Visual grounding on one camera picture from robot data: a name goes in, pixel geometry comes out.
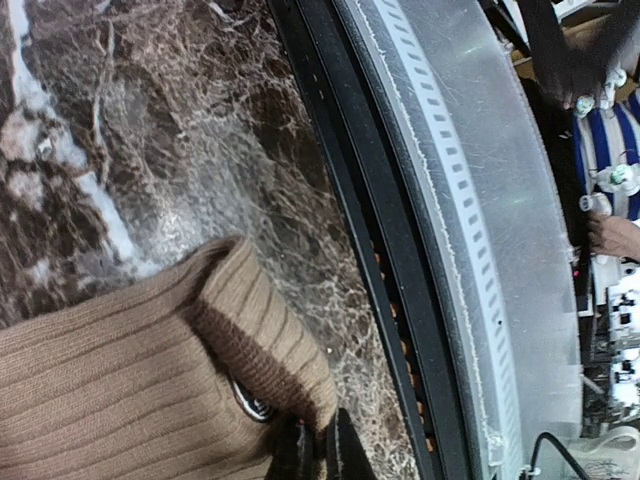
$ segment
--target white plastic object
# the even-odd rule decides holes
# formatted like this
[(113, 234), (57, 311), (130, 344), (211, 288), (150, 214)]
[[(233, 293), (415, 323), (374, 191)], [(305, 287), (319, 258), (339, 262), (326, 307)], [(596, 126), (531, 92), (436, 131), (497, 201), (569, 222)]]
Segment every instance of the white plastic object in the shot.
[(596, 305), (607, 303), (607, 289), (620, 283), (623, 276), (620, 259), (597, 255), (591, 261)]
[(639, 445), (638, 430), (623, 426), (595, 440), (574, 440), (569, 444), (569, 452), (592, 480), (637, 480), (640, 478)]
[(633, 368), (638, 372), (638, 375), (640, 375), (640, 348), (623, 348), (619, 350), (612, 359), (612, 361), (616, 363), (624, 362), (625, 360), (631, 361)]
[[(637, 293), (629, 288), (629, 285), (633, 285), (634, 280), (628, 276), (623, 277), (616, 285), (611, 286), (608, 291), (608, 300), (609, 341), (611, 348), (620, 352), (616, 355), (615, 360), (629, 360), (629, 357), (635, 355), (635, 363), (637, 349), (640, 347), (640, 304), (637, 302)], [(627, 300), (635, 300), (635, 305), (630, 305), (631, 302), (623, 302), (623, 297)], [(625, 354), (627, 349), (632, 350), (628, 355)]]
[(596, 106), (596, 101), (591, 95), (583, 95), (578, 98), (574, 113), (578, 118), (586, 117)]
[(624, 378), (620, 383), (612, 383), (609, 409), (616, 415), (618, 422), (632, 422), (637, 419), (640, 414), (638, 386)]
[(627, 72), (620, 68), (618, 64), (609, 71), (602, 89), (602, 96), (600, 98), (600, 108), (602, 110), (613, 108), (616, 102), (616, 90), (622, 88), (625, 83), (627, 83)]
[(596, 183), (603, 192), (631, 197), (640, 191), (640, 169), (626, 163), (607, 167), (596, 174)]
[(527, 475), (527, 478), (531, 478), (531, 477), (539, 477), (540, 474), (542, 473), (542, 470), (540, 470), (539, 467), (531, 468), (531, 465), (525, 465), (522, 468), (522, 472)]
[(611, 202), (606, 195), (600, 192), (580, 197), (580, 210), (606, 216), (613, 215)]

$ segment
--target hand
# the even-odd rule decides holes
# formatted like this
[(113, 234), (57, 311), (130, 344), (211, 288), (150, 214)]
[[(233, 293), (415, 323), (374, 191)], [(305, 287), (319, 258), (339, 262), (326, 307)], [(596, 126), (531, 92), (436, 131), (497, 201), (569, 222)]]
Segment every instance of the hand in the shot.
[(607, 81), (607, 68), (599, 65), (579, 48), (569, 48), (565, 57), (538, 67), (538, 76), (548, 98), (555, 100), (565, 110), (575, 108), (580, 97), (591, 97), (600, 104)]
[(626, 218), (592, 213), (589, 240), (595, 253), (640, 260), (640, 228)]

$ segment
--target blue striped fabric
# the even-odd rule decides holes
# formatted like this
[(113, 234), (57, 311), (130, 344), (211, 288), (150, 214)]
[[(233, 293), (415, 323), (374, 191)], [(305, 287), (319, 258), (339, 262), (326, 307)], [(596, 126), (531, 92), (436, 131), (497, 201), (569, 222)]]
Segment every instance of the blue striped fabric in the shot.
[[(604, 170), (611, 166), (611, 155), (609, 155), (609, 140), (607, 139), (607, 132), (604, 129), (602, 112), (600, 110), (594, 110), (587, 116), (587, 120), (591, 128), (591, 138), (593, 139), (593, 145), (596, 150), (598, 171)], [(606, 195), (609, 203), (613, 205), (613, 195), (610, 193)]]
[[(627, 163), (634, 165), (638, 163), (638, 145), (636, 142), (636, 136), (633, 133), (633, 127), (629, 121), (629, 117), (623, 110), (620, 104), (616, 104), (613, 107), (613, 111), (616, 114), (618, 125), (622, 130), (622, 137), (624, 138), (624, 148), (626, 149)], [(629, 215), (628, 218), (631, 221), (638, 219), (638, 210), (640, 210), (640, 195), (635, 194), (629, 199)]]
[[(640, 89), (629, 95), (625, 104), (616, 104), (612, 110), (595, 110), (584, 119), (574, 118), (573, 136), (578, 179), (585, 193), (592, 187), (590, 173), (613, 165), (638, 163), (640, 136)], [(614, 195), (607, 198), (616, 211)], [(624, 212), (629, 220), (640, 216), (640, 193), (620, 203), (618, 214)]]

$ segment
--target glass display case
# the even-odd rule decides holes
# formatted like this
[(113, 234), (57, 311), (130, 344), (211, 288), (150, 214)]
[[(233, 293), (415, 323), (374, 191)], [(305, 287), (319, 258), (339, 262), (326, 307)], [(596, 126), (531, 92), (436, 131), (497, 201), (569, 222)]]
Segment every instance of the glass display case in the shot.
[[(270, 0), (420, 475), (515, 479), (582, 429), (570, 248), (546, 153), (474, 0)], [(538, 478), (565, 465), (543, 448)]]

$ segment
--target person's fingers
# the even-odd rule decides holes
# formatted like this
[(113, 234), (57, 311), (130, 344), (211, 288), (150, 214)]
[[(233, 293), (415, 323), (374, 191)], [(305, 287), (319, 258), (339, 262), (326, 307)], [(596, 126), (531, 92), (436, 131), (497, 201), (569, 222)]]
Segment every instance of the person's fingers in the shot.
[(589, 243), (591, 244), (591, 247), (593, 247), (593, 249), (595, 250), (596, 248), (601, 248), (602, 247), (602, 238), (600, 237), (600, 235), (594, 233), (594, 232), (590, 232), (589, 233)]
[(588, 227), (592, 232), (600, 232), (602, 230), (602, 223), (597, 220), (589, 219)]
[(594, 222), (603, 222), (607, 218), (609, 218), (608, 215), (602, 215), (601, 213), (596, 213), (593, 211), (589, 212), (589, 220), (593, 220)]
[(591, 253), (595, 253), (596, 255), (609, 255), (609, 252), (607, 252), (601, 247), (593, 247), (591, 249)]

